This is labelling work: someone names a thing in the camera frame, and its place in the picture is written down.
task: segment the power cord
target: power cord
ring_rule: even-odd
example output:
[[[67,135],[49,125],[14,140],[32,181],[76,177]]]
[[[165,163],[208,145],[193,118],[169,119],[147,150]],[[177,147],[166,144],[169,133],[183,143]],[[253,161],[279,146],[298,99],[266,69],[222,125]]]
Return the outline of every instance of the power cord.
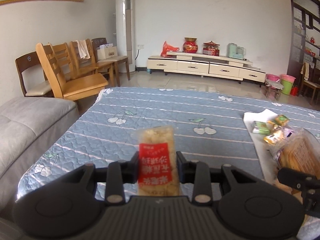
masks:
[[[140,50],[138,49],[138,54],[137,54],[137,56],[136,56],[136,58],[135,58],[134,60],[136,60],[136,59],[138,58],[138,56],[139,56],[139,51],[140,51]]]
[[[137,56],[136,56],[136,58],[135,58],[134,60],[136,60],[136,59],[138,58],[138,56],[139,56],[139,51],[140,51],[140,50],[138,49],[138,54],[137,54]]]

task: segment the white towel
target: white towel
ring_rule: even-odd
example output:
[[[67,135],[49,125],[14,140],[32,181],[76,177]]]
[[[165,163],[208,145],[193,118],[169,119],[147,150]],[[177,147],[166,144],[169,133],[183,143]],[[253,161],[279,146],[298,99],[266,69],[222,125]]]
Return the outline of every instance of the white towel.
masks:
[[[81,41],[76,40],[76,42],[78,43],[80,58],[89,59],[90,55],[87,47],[87,42],[85,40],[81,40]]]

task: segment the blue quilted bedspread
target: blue quilted bedspread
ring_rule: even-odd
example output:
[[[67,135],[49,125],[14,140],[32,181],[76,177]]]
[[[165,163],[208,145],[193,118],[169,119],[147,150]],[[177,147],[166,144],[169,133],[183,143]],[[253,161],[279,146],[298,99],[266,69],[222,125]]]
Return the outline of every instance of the blue quilted bedspread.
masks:
[[[138,148],[132,136],[137,129],[171,125],[175,127],[176,150],[188,160],[200,160],[210,167],[224,163],[263,178],[254,144],[243,123],[245,112],[268,108],[285,114],[293,127],[305,127],[320,136],[320,113],[269,101],[185,90],[113,88],[101,93],[95,103],[23,175],[18,197],[39,188],[85,163],[105,167],[117,160],[130,160]],[[99,183],[96,198],[104,197]],[[135,185],[125,185],[126,196]],[[183,187],[184,194],[190,188]]]

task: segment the small stool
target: small stool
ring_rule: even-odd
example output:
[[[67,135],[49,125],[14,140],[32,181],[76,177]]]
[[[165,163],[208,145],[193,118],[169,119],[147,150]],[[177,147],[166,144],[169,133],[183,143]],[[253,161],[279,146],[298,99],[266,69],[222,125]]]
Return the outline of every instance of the small stool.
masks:
[[[268,97],[268,95],[270,94],[271,88],[274,88],[275,89],[275,99],[279,100],[281,92],[284,88],[284,85],[282,85],[278,82],[266,79],[266,88],[267,88],[266,97]]]

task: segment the cabinet drawer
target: cabinet drawer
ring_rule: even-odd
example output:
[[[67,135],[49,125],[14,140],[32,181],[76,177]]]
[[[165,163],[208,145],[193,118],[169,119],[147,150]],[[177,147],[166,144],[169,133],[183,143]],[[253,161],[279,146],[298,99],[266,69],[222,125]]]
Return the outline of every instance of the cabinet drawer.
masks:
[[[208,74],[209,64],[188,62],[188,61],[178,61],[177,70]]]
[[[177,60],[148,59],[147,68],[177,70]]]
[[[264,82],[266,79],[266,74],[257,72],[254,70],[249,70],[245,68],[240,69],[239,77],[242,77],[243,79],[250,79],[254,81]]]
[[[238,77],[239,68],[224,66],[224,65],[217,65],[217,64],[210,64],[209,73],[215,74],[215,75],[229,76],[229,77]]]

